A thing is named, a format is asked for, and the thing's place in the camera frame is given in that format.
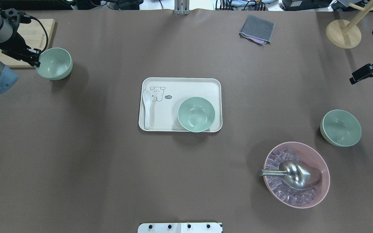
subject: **cartoon bear drawing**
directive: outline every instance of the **cartoon bear drawing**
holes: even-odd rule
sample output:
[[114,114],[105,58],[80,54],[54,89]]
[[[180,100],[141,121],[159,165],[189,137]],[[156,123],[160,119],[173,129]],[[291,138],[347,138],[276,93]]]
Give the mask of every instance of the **cartoon bear drawing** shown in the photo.
[[165,87],[150,87],[152,93],[152,101],[162,101]]

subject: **round wooden base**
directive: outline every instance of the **round wooden base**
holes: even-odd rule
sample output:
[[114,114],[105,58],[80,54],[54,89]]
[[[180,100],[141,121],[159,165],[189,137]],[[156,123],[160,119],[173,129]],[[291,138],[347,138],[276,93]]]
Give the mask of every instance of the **round wooden base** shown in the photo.
[[351,30],[342,33],[342,29],[348,25],[349,21],[338,19],[330,22],[326,27],[327,38],[336,46],[344,49],[352,49],[361,42],[361,31],[357,26],[353,26]]

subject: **bowl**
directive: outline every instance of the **bowl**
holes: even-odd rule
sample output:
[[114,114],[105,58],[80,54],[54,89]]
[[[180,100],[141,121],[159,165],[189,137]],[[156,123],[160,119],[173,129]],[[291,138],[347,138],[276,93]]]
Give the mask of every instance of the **bowl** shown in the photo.
[[[271,192],[271,194],[278,199],[280,202],[284,203],[285,205],[291,206],[293,208],[311,208],[316,205],[318,205],[323,199],[326,197],[327,192],[329,191],[330,188],[330,174],[329,174],[329,169],[327,168],[326,162],[323,160],[323,158],[320,156],[320,154],[315,151],[315,149],[311,148],[310,146],[300,143],[300,142],[285,142],[282,144],[279,144],[275,148],[273,148],[270,153],[267,155],[265,164],[263,166],[263,169],[275,169],[268,167],[269,159],[275,156],[275,153],[277,154],[277,151],[288,151],[289,153],[294,153],[296,157],[298,158],[297,161],[301,162],[302,164],[311,166],[313,168],[316,168],[320,171],[321,174],[321,179],[320,182],[315,186],[315,198],[312,199],[309,203],[304,203],[304,204],[288,204],[285,200],[283,200],[283,196],[280,196],[280,192],[278,192],[277,189],[280,189],[280,187],[285,188],[287,185],[284,184],[284,181],[282,183],[284,185],[282,186],[272,186],[270,187],[268,183],[269,177],[264,176],[265,184],[268,188],[268,190]],[[305,192],[304,190],[294,190],[295,193],[300,192],[303,193]]]
[[41,53],[40,67],[36,67],[37,73],[49,80],[60,80],[70,74],[73,61],[67,50],[51,48]]
[[191,97],[178,108],[178,120],[186,130],[200,133],[208,130],[215,120],[215,109],[206,99]]
[[362,136],[359,121],[340,109],[332,110],[323,117],[320,132],[326,141],[335,146],[353,146]]

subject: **pink bowl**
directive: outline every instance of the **pink bowl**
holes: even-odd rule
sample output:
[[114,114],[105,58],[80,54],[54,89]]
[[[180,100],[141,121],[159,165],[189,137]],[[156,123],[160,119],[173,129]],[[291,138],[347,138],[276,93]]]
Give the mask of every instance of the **pink bowl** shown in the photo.
[[[327,168],[326,162],[323,160],[323,158],[320,156],[320,154],[317,151],[315,151],[315,149],[311,148],[310,146],[308,146],[306,144],[300,143],[300,142],[284,142],[284,143],[276,146],[275,148],[273,148],[271,150],[271,152],[268,153],[268,155],[270,155],[273,152],[273,150],[276,149],[276,148],[277,149],[284,149],[286,147],[291,149],[292,151],[296,152],[296,154],[299,157],[301,163],[303,163],[305,165],[309,165],[313,168],[316,168],[321,172],[322,178],[321,178],[320,182],[317,184],[316,198],[314,200],[312,200],[312,202],[310,202],[309,204],[305,204],[305,205],[302,205],[302,206],[289,205],[275,195],[273,190],[271,190],[271,188],[268,186],[266,177],[264,177],[266,186],[267,186],[268,190],[271,192],[271,194],[273,196],[275,196],[275,198],[277,198],[280,202],[283,202],[284,204],[286,204],[288,206],[291,206],[291,207],[294,207],[294,208],[311,208],[311,207],[314,207],[315,205],[317,205],[321,201],[323,201],[323,199],[326,197],[327,192],[329,191],[329,188],[330,188],[330,174],[329,174],[329,169]],[[267,158],[266,158],[265,164],[263,166],[264,169],[266,168]]]

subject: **printed logo on tray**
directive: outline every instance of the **printed logo on tray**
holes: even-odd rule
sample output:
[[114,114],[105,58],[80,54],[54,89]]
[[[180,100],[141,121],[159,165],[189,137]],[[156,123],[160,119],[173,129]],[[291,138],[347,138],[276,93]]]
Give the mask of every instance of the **printed logo on tray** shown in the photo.
[[[150,87],[151,93],[152,93],[152,101],[153,102],[160,102],[164,98],[164,93],[165,93],[165,87]],[[172,96],[166,95],[165,99],[172,99]]]

